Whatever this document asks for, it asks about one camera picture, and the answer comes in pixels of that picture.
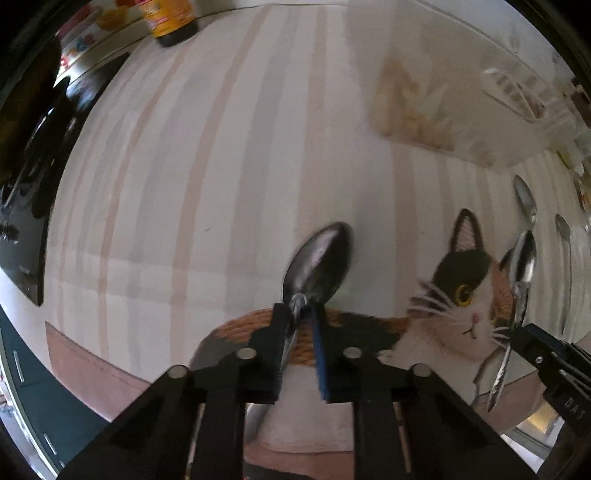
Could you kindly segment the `orange label sauce bottle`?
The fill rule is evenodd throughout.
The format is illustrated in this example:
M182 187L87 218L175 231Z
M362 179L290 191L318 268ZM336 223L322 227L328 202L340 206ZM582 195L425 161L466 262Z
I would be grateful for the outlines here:
M197 10L190 0L136 0L155 40L171 47L198 32Z

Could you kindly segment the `black stove top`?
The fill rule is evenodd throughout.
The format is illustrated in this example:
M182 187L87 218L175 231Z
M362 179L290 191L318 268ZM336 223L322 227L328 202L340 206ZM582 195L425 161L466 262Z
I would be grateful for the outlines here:
M66 76L52 88L1 185L1 269L36 306L44 300L49 220L63 171L90 111L129 56L111 58L75 81Z

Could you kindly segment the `steel spoon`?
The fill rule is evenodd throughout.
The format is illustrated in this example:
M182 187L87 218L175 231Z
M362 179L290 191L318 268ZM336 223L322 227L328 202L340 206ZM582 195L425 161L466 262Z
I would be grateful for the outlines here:
M288 453L345 447L352 415L329 405L331 342L325 303L349 271L353 233L345 222L318 230L294 253L283 277L283 303L271 326L252 334L239 359L266 360L276 402L246 408L245 442Z
M538 215L538 209L534 195L526 181L520 175L514 176L513 186L523 215L530 228L533 229L536 225Z
M513 352L512 336L523 326L526 318L536 260L537 246L535 237L531 230L524 230L514 245L509 262L509 282L515 300L515 309L502 362L492 389L489 392L487 403L488 412L492 412L495 409L506 383L507 369Z
M567 322L570 318L571 303L572 303L572 282L573 282L573 267L572 267L572 245L571 245L571 228L567 220L559 213L555 214L556 230L560 236L561 251L562 251L562 268L564 277L563 286L563 300L562 313L560 320L560 333L565 335Z

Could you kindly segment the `striped cat table mat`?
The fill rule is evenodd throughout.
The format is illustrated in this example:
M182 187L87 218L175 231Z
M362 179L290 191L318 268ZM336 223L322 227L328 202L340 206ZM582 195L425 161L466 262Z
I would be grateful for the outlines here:
M171 48L145 40L92 110L53 208L46 263L48 352L57 379L110 420L174 363L207 365L270 321L291 253L346 221L355 257L329 306L384 359L425 360L498 431L539 407L541 382L490 335L510 306L489 269L471 304L423 318L421 282L452 244L497 266L524 226L520 175L537 201L529 318L590 344L590 243L571 173L553 149L493 168L394 141L370 125L348 32L349 4L259 2L208 18ZM571 228L572 303L560 333Z

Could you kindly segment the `clear plastic utensil tray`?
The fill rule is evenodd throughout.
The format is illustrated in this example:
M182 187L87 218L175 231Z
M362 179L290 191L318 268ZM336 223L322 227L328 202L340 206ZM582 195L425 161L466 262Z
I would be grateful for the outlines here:
M348 32L386 138L503 168L586 128L570 69L505 1L352 1Z

